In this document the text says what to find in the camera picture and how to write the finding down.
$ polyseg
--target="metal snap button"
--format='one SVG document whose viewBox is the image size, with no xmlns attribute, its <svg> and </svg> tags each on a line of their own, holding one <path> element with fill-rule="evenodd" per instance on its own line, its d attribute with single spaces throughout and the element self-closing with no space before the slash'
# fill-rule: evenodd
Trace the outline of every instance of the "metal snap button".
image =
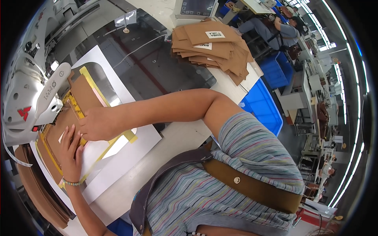
<svg viewBox="0 0 378 236">
<path fill-rule="evenodd" d="M 236 184 L 240 183 L 240 178 L 239 177 L 235 177 L 234 178 L 234 183 L 236 183 Z"/>
</svg>

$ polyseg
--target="worker's jeans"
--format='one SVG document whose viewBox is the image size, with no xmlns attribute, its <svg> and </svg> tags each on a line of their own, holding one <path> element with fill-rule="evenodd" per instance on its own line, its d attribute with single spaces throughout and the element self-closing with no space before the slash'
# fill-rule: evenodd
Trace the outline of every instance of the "worker's jeans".
<svg viewBox="0 0 378 236">
<path fill-rule="evenodd" d="M 280 45 L 278 44 L 278 39 L 275 38 L 268 42 L 268 39 L 270 39 L 273 34 L 270 32 L 268 27 L 264 25 L 264 23 L 261 22 L 258 18 L 252 18 L 249 21 L 243 23 L 239 26 L 239 32 L 244 34 L 250 30 L 255 29 L 256 32 L 263 38 L 263 40 L 274 50 L 279 50 Z"/>
</svg>

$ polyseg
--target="red emblem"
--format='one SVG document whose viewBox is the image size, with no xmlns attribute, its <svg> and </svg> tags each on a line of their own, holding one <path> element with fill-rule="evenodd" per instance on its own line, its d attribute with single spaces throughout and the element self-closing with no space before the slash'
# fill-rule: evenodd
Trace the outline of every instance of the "red emblem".
<svg viewBox="0 0 378 236">
<path fill-rule="evenodd" d="M 30 111 L 31 106 L 25 107 L 24 109 L 17 110 L 21 117 L 24 117 L 24 121 L 28 118 L 28 111 Z"/>
</svg>

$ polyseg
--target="striped shirt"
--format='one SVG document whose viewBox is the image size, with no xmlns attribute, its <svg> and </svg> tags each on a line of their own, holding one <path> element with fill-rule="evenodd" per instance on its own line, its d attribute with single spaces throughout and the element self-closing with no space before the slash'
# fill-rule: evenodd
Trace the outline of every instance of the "striped shirt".
<svg viewBox="0 0 378 236">
<path fill-rule="evenodd" d="M 304 184 L 293 159 L 254 116 L 233 115 L 219 133 L 215 159 L 259 181 L 302 194 Z M 198 225 L 235 228 L 258 235 L 286 235 L 295 214 L 263 206 L 210 176 L 202 164 L 182 164 L 167 172 L 148 199 L 152 236 L 186 236 Z M 139 233 L 134 229 L 134 236 Z"/>
</svg>

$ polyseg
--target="necklace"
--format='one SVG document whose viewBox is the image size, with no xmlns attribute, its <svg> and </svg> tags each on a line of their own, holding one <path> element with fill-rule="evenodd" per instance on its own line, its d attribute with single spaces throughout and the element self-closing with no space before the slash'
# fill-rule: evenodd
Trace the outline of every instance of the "necklace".
<svg viewBox="0 0 378 236">
<path fill-rule="evenodd" d="M 187 231 L 185 231 L 185 233 L 186 233 L 186 236 L 189 236 L 189 235 L 206 236 L 204 233 L 203 233 L 203 234 L 201 234 L 201 233 L 196 233 L 196 232 L 191 232 L 191 233 L 189 233 L 189 232 L 187 232 Z"/>
</svg>

